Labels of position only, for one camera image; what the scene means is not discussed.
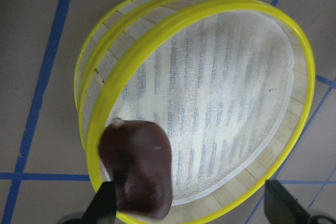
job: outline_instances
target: gray floor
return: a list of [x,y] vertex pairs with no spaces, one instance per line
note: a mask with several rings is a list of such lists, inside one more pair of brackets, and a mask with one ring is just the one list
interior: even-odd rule
[[[83,211],[92,199],[90,182],[81,181],[87,180],[81,176],[87,175],[87,169],[72,75],[85,34],[120,1],[71,0],[66,10],[57,9],[59,0],[0,0],[2,224],[56,223],[64,215]],[[277,179],[305,208],[323,210],[336,218],[336,3],[279,0],[277,7],[306,32],[317,75],[333,80],[317,81],[309,126]],[[43,58],[47,61],[40,73]],[[52,66],[49,82],[48,66]],[[34,91],[38,87],[35,98],[41,97],[44,84],[48,85],[38,116]],[[262,190],[211,223],[268,223]]]

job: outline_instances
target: round basket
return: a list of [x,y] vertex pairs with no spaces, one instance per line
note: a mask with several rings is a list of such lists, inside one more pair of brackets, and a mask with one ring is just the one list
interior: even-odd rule
[[97,146],[115,116],[159,124],[172,147],[173,206],[161,221],[205,223],[256,192],[295,145],[311,107],[309,42],[255,0],[126,0],[83,43],[74,95],[95,190]]

